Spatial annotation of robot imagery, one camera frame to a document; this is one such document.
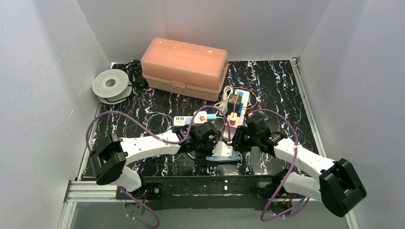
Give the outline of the pink plug adapter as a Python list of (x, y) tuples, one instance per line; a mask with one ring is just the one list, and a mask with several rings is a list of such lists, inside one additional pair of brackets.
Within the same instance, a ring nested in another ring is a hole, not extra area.
[(237, 128), (243, 124), (243, 120), (237, 115), (237, 113), (234, 112), (227, 116), (227, 121), (229, 122), (229, 126), (232, 128)]

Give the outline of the light blue power strip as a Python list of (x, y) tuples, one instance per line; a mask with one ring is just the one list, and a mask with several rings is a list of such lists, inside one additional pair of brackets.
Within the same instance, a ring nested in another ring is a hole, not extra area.
[(218, 162), (218, 163), (225, 163), (225, 162), (235, 162), (240, 160), (242, 157), (242, 154), (240, 152), (235, 151), (234, 154), (230, 157), (225, 157), (225, 156), (207, 156), (206, 160), (207, 161), (213, 161), (213, 162)]

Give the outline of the white usb charging hub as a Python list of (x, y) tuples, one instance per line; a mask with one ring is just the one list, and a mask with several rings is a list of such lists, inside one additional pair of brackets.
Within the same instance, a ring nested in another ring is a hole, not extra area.
[(173, 118), (173, 126), (184, 126), (189, 125), (192, 122), (192, 116), (175, 116)]

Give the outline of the white long power strip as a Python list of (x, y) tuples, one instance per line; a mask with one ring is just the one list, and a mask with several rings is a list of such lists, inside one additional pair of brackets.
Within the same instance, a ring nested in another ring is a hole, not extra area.
[(239, 126), (245, 124), (245, 114), (250, 102), (250, 93), (248, 91), (236, 89), (229, 96), (226, 102), (227, 123), (224, 127), (223, 138), (233, 138)]

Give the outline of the dark green cube charger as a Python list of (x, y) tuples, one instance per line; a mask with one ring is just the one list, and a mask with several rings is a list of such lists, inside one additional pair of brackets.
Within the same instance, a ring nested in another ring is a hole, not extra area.
[(236, 105), (241, 104), (242, 96), (239, 94), (231, 94), (227, 102), (228, 110), (234, 111)]

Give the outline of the pink translucent plastic storage box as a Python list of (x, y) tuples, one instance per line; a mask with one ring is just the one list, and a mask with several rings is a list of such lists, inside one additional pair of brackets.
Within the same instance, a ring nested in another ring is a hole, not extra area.
[(215, 102), (228, 71), (227, 51), (154, 38), (142, 56), (142, 76), (151, 88)]

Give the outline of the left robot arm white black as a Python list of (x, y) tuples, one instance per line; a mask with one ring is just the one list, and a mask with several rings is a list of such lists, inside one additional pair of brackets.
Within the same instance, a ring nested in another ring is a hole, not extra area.
[(212, 123), (184, 125), (155, 136), (119, 138), (109, 136), (109, 143), (90, 153), (90, 162), (97, 185), (115, 184), (128, 192), (145, 188), (141, 175), (128, 164), (149, 157), (195, 153), (195, 163), (214, 166), (208, 156), (227, 156), (229, 146), (221, 140), (221, 132)]

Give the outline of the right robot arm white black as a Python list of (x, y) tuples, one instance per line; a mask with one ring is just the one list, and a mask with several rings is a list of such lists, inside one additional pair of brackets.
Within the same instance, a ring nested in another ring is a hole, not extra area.
[(254, 188), (259, 198), (299, 194), (322, 202), (332, 214), (343, 217), (367, 197), (350, 161), (344, 158), (335, 161), (296, 145), (287, 135), (271, 131), (259, 114), (249, 116), (246, 125), (237, 128), (232, 141), (239, 152), (258, 147), (263, 153), (287, 161), (291, 167), (306, 173), (303, 176), (282, 170), (267, 185)]

